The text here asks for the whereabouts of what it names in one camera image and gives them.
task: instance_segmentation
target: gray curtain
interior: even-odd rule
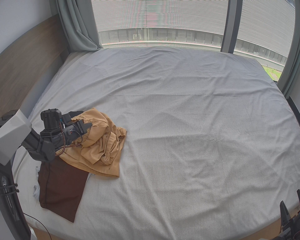
[[[91,0],[56,0],[71,51],[97,51],[99,42]]]
[[[291,50],[277,83],[277,87],[286,99],[289,98],[300,74],[300,0],[295,0],[295,14],[295,29]]]

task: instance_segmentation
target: pile of clothes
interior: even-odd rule
[[[88,132],[73,142],[54,161],[36,168],[38,185],[34,197],[42,208],[74,222],[84,186],[91,174],[118,177],[126,130],[116,127],[104,113],[92,108],[72,118],[92,123]]]

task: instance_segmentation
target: robotic arm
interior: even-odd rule
[[[87,133],[92,123],[83,120],[72,122],[71,118],[82,111],[63,114],[58,109],[42,111],[40,116],[45,129],[38,134],[20,110],[12,110],[0,118],[0,210],[16,240],[34,239],[19,203],[10,160],[16,150],[23,146],[37,161],[50,162],[63,153],[66,147]]]

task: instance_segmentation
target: bed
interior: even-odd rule
[[[92,107],[127,137],[120,177],[91,176],[74,223],[32,196],[40,162],[19,148],[13,163],[23,212],[58,237],[240,239],[277,220],[281,200],[299,204],[300,128],[255,59],[170,47],[72,53],[29,119],[40,132],[45,109]]]

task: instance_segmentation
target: wooden headboard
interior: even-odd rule
[[[54,15],[0,54],[0,117],[20,108],[33,85],[67,47],[59,16]]]

